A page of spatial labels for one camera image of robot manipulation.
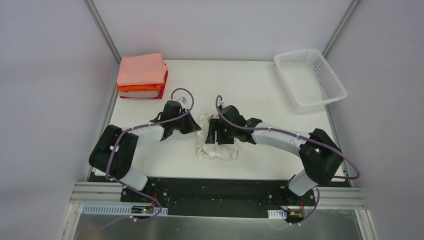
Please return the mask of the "white t shirt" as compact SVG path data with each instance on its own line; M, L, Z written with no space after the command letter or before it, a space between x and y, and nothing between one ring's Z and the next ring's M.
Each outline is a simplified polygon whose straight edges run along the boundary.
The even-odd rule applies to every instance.
M213 112L204 112L198 117L197 123L201 127L201 130L196 132L196 156L202 159L219 158L226 161L240 159L242 156L242 149L237 142L234 144L221 145L217 143L206 144L210 126L209 121L217 118L218 114Z

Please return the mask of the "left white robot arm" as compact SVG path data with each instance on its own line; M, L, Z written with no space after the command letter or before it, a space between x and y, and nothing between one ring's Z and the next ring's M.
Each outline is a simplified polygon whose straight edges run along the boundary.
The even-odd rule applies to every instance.
M168 100L156 118L146 125L135 126L128 131L113 124L108 125L93 148L88 163L109 179L141 191L148 177L132 166L136 148L164 141L174 131L186 135L200 130L201 127L181 100Z

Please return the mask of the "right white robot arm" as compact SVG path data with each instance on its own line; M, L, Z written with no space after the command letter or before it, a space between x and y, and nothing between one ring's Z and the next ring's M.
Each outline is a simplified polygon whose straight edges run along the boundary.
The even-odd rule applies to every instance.
M288 193L301 197L314 187L326 185L336 177L344 158L324 130L316 128L301 135L258 118L245 119L233 105L219 105L216 110L225 138L274 147L300 158L303 170L289 180L285 187Z

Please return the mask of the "white plastic basket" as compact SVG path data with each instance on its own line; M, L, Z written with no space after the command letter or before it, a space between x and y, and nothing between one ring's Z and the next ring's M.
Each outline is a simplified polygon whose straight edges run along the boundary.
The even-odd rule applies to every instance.
M299 113L316 111L348 93L320 51L308 48L274 56L276 72Z

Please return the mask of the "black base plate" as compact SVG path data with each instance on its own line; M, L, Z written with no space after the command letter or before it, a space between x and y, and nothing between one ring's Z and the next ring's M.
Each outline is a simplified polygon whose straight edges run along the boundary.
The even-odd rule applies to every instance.
M151 177L140 195L123 189L121 202L150 203L158 200L171 216L267 218L269 210L316 204L313 190L303 196L290 193L286 180L241 180Z

